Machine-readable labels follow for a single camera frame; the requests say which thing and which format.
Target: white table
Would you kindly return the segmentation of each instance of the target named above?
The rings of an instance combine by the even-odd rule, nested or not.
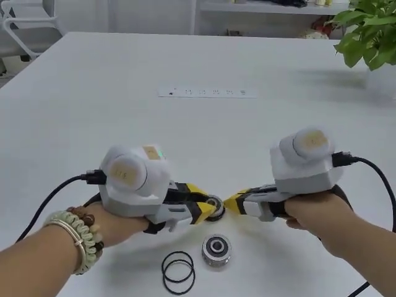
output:
[[[70,33],[0,89],[0,248],[22,232],[41,201],[67,178],[97,168],[113,144],[159,143],[177,181],[222,198],[272,182],[271,144],[310,124],[334,133],[340,150],[377,163],[396,186],[393,103],[370,98],[365,68],[350,70],[332,41]],[[244,86],[258,99],[158,98],[163,85]],[[391,225],[390,202],[364,165],[341,182],[355,210]],[[83,182],[63,190],[52,211],[95,194]],[[222,272],[203,263],[206,235],[233,245]],[[313,236],[281,220],[261,223],[228,214],[183,233],[138,235],[105,251],[60,296],[167,296],[160,263],[171,251],[195,260],[187,296],[346,296],[363,279]],[[185,272],[184,268],[173,272]],[[362,297],[379,296],[372,288]]]

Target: metal bearing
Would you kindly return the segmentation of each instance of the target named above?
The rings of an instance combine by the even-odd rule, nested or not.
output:
[[[212,267],[223,267],[231,257],[231,244],[227,237],[214,234],[205,238],[202,257]]]
[[[212,215],[207,217],[206,220],[209,222],[219,221],[219,219],[221,219],[225,213],[223,201],[215,195],[210,195],[209,198],[206,200],[206,203],[216,207],[216,211]]]

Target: shelf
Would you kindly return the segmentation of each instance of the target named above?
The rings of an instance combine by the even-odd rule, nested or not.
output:
[[[308,6],[297,8],[293,6],[281,6],[272,2],[248,1],[243,4],[203,2],[201,11],[218,12],[255,12],[263,14],[315,14],[315,15],[336,15],[341,11],[346,11],[349,4],[332,4],[329,7],[318,6],[309,2]]]

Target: black rubber o-ring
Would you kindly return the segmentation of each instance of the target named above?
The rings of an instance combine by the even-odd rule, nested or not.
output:
[[[168,260],[168,258],[170,256],[175,255],[175,254],[182,254],[182,255],[185,255],[186,257],[188,257],[188,259],[190,260],[189,264],[191,265],[191,268],[194,268],[194,261],[193,261],[192,257],[188,253],[183,252],[183,251],[175,251],[175,252],[171,252],[170,254],[168,254],[165,257],[165,259],[163,259],[163,261],[161,263],[161,271],[162,271],[163,275],[165,274],[165,261]]]
[[[185,278],[183,278],[181,280],[173,280],[172,278],[169,278],[169,277],[166,276],[166,270],[169,268],[169,266],[172,266],[173,264],[178,263],[178,262],[182,262],[182,263],[187,264],[188,266],[190,266],[191,270],[190,270],[190,273],[188,274],[187,277],[185,277]],[[170,283],[182,283],[182,282],[185,282],[186,280],[188,280],[191,277],[191,275],[193,274],[193,272],[192,272],[193,270],[194,270],[193,266],[187,260],[176,259],[176,260],[173,260],[173,261],[169,262],[169,264],[165,267],[165,270],[164,270],[164,273],[163,273],[163,278],[165,280],[167,280],[168,282],[170,282]]]
[[[183,291],[183,292],[176,292],[176,291],[173,291],[173,290],[171,290],[171,289],[168,287],[168,285],[166,284],[166,275],[165,275],[165,274],[166,274],[166,271],[168,270],[168,268],[169,268],[172,264],[177,263],[177,262],[186,263],[186,264],[187,264],[188,266],[190,266],[190,268],[191,268],[191,272],[190,272],[189,277],[190,277],[191,274],[192,274],[192,283],[191,283],[191,285],[188,287],[188,289],[187,289],[186,291]],[[190,264],[187,260],[183,260],[183,259],[177,259],[177,260],[171,261],[168,265],[166,265],[166,267],[165,267],[165,273],[162,275],[162,283],[163,283],[163,286],[165,287],[165,289],[166,289],[169,293],[171,293],[171,294],[173,294],[173,295],[176,295],[176,296],[181,296],[181,295],[184,295],[184,294],[187,294],[188,292],[190,292],[191,289],[192,289],[192,287],[194,286],[195,282],[196,282],[196,271],[195,271],[194,267],[193,267],[192,264]]]

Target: wooden bead bracelet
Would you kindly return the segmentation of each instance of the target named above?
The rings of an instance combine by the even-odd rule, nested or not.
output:
[[[84,222],[84,225],[89,227],[89,231],[92,233],[93,240],[95,242],[93,247],[97,250],[95,254],[99,259],[103,254],[103,248],[105,247],[105,244],[103,243],[102,235],[99,233],[99,225],[95,225],[94,215],[88,214],[87,209],[84,206],[69,207],[66,211],[77,215],[78,218]]]

